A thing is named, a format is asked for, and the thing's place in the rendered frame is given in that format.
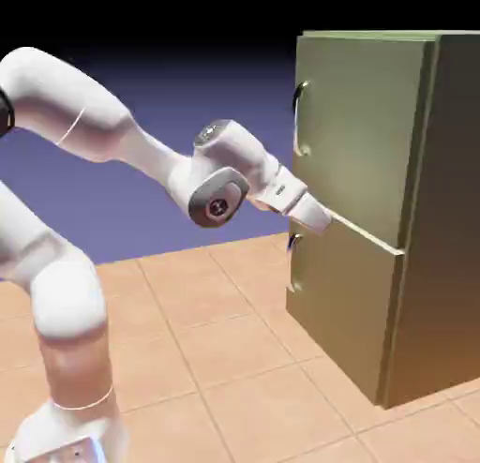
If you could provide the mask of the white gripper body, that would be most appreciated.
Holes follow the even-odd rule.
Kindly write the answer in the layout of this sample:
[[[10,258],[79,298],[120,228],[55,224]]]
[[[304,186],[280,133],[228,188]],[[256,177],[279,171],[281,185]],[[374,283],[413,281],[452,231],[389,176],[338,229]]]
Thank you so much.
[[[304,193],[293,205],[288,218],[317,234],[323,233],[332,222],[330,212],[309,192]]]

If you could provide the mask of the tall olive green cabinet door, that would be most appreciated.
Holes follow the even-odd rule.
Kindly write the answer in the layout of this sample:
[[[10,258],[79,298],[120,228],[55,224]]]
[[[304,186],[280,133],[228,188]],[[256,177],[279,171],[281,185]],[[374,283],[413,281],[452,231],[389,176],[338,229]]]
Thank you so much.
[[[332,32],[297,40],[297,174],[332,213],[405,245],[434,37]]]

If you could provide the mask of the short olive green cabinet door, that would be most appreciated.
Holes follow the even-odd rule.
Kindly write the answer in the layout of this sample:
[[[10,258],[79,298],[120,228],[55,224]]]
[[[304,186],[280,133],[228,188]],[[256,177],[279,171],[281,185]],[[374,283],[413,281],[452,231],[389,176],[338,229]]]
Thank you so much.
[[[404,253],[335,222],[317,235],[297,224],[302,290],[287,310],[372,403],[382,405]]]

